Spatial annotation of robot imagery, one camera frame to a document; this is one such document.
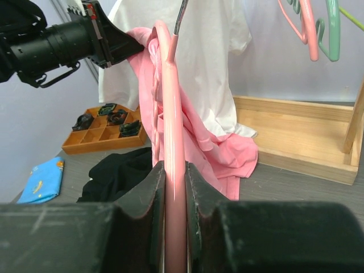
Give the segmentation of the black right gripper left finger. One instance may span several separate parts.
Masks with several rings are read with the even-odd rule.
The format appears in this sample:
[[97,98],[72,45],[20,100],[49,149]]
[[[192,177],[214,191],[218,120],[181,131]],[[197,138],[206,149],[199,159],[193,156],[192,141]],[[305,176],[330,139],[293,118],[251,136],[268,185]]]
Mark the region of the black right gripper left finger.
[[159,162],[114,202],[1,205],[2,272],[161,272]]

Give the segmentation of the salmon pink hanger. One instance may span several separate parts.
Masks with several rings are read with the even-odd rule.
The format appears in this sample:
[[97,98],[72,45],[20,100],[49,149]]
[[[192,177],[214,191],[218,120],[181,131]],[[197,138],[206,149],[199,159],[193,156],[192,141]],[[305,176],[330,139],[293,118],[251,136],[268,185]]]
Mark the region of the salmon pink hanger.
[[299,1],[287,1],[292,5],[293,10],[296,14],[300,15],[301,20],[301,31],[299,31],[292,23],[291,19],[287,15],[282,2],[278,0],[279,7],[286,18],[289,25],[295,31],[296,35],[306,44],[309,48],[309,57],[311,61],[317,61],[319,59],[319,47],[317,45],[317,36],[315,28],[315,19],[313,16],[311,2],[309,0]]

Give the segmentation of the green plastic hanger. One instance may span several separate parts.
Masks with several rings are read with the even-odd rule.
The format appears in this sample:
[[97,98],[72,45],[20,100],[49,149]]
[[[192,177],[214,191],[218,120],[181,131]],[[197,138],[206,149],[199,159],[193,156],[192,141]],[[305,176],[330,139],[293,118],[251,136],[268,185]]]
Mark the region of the green plastic hanger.
[[355,26],[357,26],[360,30],[364,31],[364,24],[361,23],[357,18],[351,15],[348,11],[346,11],[343,7],[339,7],[341,14],[343,14],[348,20],[350,20]]

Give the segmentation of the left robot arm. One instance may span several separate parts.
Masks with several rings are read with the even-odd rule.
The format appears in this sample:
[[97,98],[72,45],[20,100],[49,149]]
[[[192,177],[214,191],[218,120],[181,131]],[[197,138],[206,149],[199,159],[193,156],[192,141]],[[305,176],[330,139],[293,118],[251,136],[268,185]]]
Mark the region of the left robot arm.
[[47,88],[70,76],[89,59],[108,68],[144,47],[107,18],[99,1],[68,1],[70,22],[47,26],[31,1],[1,1],[1,82],[17,74],[21,82]]

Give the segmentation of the mint green hanger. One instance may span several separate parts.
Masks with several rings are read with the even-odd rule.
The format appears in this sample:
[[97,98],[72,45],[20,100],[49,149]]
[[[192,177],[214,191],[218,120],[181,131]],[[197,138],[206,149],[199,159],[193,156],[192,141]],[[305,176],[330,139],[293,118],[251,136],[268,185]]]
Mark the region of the mint green hanger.
[[[322,52],[331,61],[338,61],[340,58],[341,20],[338,1],[326,1],[328,13],[328,26],[323,18],[315,19],[318,53]],[[328,48],[324,46],[325,29],[328,28]]]

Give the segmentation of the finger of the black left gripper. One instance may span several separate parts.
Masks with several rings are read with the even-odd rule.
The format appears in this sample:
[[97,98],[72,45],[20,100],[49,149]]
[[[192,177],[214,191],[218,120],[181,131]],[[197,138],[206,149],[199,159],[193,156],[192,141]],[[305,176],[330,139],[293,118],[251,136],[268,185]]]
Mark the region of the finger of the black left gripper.
[[98,2],[96,14],[105,64],[118,64],[144,50],[136,39],[112,24]]

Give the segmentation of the light pink t shirt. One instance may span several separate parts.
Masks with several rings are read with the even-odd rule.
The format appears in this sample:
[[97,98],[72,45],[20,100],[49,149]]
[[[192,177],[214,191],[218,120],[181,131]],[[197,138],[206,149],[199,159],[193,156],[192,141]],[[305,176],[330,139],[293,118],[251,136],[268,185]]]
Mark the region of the light pink t shirt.
[[[144,50],[128,59],[138,78],[139,108],[144,129],[153,137],[153,91],[162,95],[160,46],[169,46],[168,30],[137,27],[128,31]],[[258,162],[258,146],[250,137],[230,133],[215,136],[203,124],[183,89],[181,110],[185,158],[203,178],[230,200],[239,199],[240,179],[250,177]]]

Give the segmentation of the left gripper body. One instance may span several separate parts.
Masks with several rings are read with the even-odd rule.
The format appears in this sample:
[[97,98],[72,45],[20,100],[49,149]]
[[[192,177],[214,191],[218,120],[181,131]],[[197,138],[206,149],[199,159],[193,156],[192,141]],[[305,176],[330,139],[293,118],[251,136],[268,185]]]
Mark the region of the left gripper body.
[[67,11],[71,21],[80,23],[87,34],[92,48],[88,58],[100,68],[110,67],[111,53],[103,26],[107,16],[99,1],[67,1]]

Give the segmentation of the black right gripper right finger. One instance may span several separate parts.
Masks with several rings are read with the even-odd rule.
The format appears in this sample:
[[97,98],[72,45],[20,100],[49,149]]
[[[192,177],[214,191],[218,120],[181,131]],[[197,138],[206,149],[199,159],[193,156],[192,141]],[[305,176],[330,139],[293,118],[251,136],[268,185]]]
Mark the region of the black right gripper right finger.
[[344,205],[232,201],[186,164],[192,272],[362,272],[363,231]]

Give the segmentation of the black t shirt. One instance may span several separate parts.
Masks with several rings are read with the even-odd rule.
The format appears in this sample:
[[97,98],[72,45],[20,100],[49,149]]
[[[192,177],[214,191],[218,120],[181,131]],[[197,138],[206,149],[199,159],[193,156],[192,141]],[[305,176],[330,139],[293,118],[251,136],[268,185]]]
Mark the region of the black t shirt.
[[152,170],[152,151],[145,147],[110,154],[89,171],[78,202],[112,202],[138,185]]

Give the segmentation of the white t shirt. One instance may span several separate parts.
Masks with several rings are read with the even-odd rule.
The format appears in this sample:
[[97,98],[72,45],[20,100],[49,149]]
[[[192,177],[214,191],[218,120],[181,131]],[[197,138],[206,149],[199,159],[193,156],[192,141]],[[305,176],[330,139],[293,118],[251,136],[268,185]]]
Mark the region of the white t shirt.
[[[182,1],[116,1],[110,21],[120,30],[153,28],[162,20],[173,32]],[[229,52],[241,54],[251,40],[242,1],[189,1],[176,52],[179,83],[202,119],[216,136],[257,132],[237,122],[229,88]],[[115,102],[129,109],[139,103],[138,79],[127,61],[99,69],[100,103]]]

